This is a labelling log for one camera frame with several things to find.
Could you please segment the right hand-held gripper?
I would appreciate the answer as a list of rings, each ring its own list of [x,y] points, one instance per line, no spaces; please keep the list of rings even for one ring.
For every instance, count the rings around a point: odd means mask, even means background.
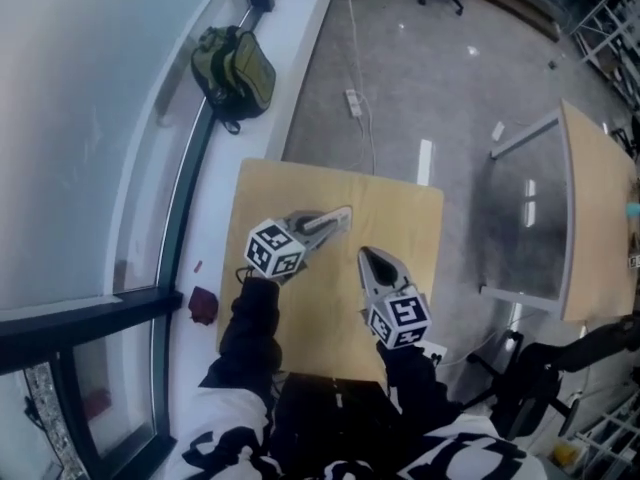
[[[432,319],[423,293],[416,289],[395,293],[412,283],[404,263],[382,249],[362,247],[359,274],[366,305],[370,306],[366,323],[382,345],[399,349],[421,341]],[[391,295],[375,302],[378,294]]]

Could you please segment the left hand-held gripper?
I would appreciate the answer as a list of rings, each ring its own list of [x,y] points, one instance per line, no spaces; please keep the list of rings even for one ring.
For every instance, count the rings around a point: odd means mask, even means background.
[[[344,220],[351,217],[352,207],[340,206],[266,219],[249,232],[244,258],[259,276],[285,284],[307,267],[311,255],[351,229],[351,221]]]

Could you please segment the black window frame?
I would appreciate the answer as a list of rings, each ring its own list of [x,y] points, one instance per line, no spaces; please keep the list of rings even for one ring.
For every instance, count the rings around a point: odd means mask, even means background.
[[[0,480],[153,474],[217,116],[210,27],[273,0],[0,0]]]

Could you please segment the dark red cloth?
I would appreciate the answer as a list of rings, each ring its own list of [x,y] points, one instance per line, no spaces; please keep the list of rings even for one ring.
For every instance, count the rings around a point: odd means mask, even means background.
[[[188,303],[191,319],[198,324],[205,326],[215,322],[219,302],[216,295],[202,287],[195,286]]]

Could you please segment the green backpack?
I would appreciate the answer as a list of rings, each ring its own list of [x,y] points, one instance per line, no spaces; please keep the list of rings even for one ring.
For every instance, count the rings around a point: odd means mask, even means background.
[[[207,28],[191,53],[190,66],[215,119],[230,134],[240,133],[241,121],[269,109],[276,71],[252,31]]]

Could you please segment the person's right forearm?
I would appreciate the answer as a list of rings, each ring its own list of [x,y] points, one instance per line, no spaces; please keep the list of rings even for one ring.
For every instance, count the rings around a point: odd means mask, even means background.
[[[420,347],[387,349],[378,341],[376,349],[384,362],[389,385],[397,390],[404,414],[446,421],[461,414],[460,404],[448,398],[448,387],[437,379],[435,366]]]

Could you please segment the white shelf rack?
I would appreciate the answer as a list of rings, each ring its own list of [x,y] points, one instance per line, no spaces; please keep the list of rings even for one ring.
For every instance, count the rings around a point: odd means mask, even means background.
[[[570,31],[590,64],[640,114],[640,0],[594,0]]]

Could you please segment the person's left forearm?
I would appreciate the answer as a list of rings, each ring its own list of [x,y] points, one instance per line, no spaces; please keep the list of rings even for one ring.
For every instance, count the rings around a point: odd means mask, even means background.
[[[249,277],[231,305],[232,316],[214,361],[201,388],[244,389],[273,405],[274,375],[280,370],[282,352],[275,339],[279,323],[279,285]]]

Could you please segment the white power strip with plugs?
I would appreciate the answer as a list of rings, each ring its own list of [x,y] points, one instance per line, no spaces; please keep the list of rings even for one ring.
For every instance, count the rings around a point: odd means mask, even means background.
[[[422,342],[421,347],[423,349],[424,356],[427,357],[435,367],[443,361],[448,351],[446,347],[429,341]]]

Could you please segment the wooden table white legs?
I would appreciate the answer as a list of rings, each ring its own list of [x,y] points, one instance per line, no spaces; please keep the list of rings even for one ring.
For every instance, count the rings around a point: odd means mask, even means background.
[[[544,298],[519,290],[482,286],[496,300],[545,311],[563,321],[614,318],[633,311],[638,274],[628,266],[632,233],[627,216],[636,166],[623,149],[572,104],[559,107],[489,153],[501,159],[557,126],[566,179],[567,232],[559,295]]]

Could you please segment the black backpack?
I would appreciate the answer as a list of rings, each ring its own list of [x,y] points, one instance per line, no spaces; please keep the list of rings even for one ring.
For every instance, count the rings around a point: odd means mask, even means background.
[[[525,394],[515,389],[502,393],[496,397],[491,421],[502,438],[528,437],[538,428],[558,394],[558,382],[536,386]]]

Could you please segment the person's black white shirt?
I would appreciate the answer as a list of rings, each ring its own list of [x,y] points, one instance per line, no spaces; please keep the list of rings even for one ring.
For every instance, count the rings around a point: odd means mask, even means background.
[[[350,438],[353,455],[322,438],[308,452],[267,435],[267,407],[244,389],[206,389],[198,427],[180,441],[165,480],[547,480],[539,459],[500,438],[489,419],[461,414],[417,437]]]

